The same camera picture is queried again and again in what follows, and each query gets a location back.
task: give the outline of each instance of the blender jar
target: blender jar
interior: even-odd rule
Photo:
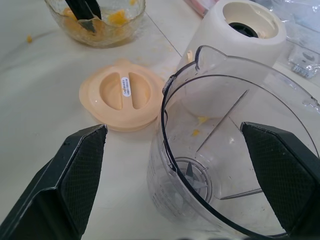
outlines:
[[[241,124],[289,131],[319,158],[317,100],[282,73],[209,46],[170,77],[163,95],[147,170],[159,212],[206,232],[286,235],[258,183]]]

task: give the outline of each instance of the peach lid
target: peach lid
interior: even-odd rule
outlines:
[[[108,128],[132,132],[159,114],[164,82],[145,67],[120,59],[85,80],[79,90],[82,105]]]

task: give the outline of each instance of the glass bowl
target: glass bowl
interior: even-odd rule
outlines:
[[[130,37],[139,27],[145,0],[98,0],[101,19],[77,20],[65,0],[45,0],[54,20],[71,38],[103,48]],[[95,32],[82,27],[92,22]]]

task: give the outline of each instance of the white sticker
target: white sticker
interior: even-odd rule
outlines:
[[[121,78],[121,85],[122,85],[123,96],[130,97],[131,96],[131,89],[130,89],[129,78],[127,78],[127,77]]]

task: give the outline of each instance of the white marble countertop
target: white marble countertop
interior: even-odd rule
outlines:
[[[140,29],[126,44],[90,48],[68,38],[43,0],[0,3],[0,222],[63,140],[96,125],[78,91],[84,79],[118,58],[144,65],[164,80],[201,22],[182,0],[147,0]],[[26,42],[27,35],[33,42]],[[314,97],[320,90],[280,65]],[[154,124],[133,133],[109,131],[93,209],[83,240],[207,239],[173,225],[153,206],[146,174]]]

